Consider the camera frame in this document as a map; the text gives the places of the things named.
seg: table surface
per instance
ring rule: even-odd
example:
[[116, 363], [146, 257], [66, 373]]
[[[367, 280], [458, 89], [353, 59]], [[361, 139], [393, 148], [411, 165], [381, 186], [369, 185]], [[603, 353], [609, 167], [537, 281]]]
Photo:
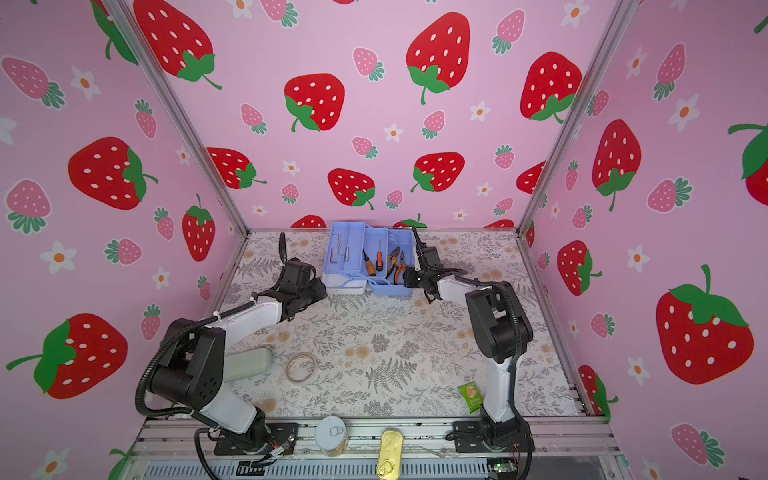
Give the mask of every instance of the table surface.
[[[253, 232], [222, 310], [245, 303], [252, 291], [272, 286], [280, 274], [280, 232]], [[515, 404], [526, 416], [578, 415], [547, 326], [531, 289], [515, 236], [494, 231], [426, 231], [447, 267], [471, 278], [507, 280], [534, 328], [528, 358], [518, 370]], [[322, 271], [327, 231], [286, 232], [288, 257]], [[476, 382], [485, 392], [485, 357], [478, 350], [466, 308], [421, 290], [412, 296], [330, 296], [238, 342], [227, 354], [265, 346], [274, 365], [264, 374], [229, 387], [272, 417], [466, 416], [457, 387]], [[286, 364], [311, 353], [319, 369], [298, 386]]]

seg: strawberry wallpaper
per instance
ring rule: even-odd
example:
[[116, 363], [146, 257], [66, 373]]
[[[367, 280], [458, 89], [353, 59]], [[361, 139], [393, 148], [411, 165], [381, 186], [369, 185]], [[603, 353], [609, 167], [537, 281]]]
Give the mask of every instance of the strawberry wallpaper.
[[765, 478], [766, 15], [643, 2], [528, 231], [630, 478]]
[[132, 5], [250, 226], [511, 227], [614, 0]]
[[100, 1], [0, 11], [2, 477], [115, 480], [239, 238]]

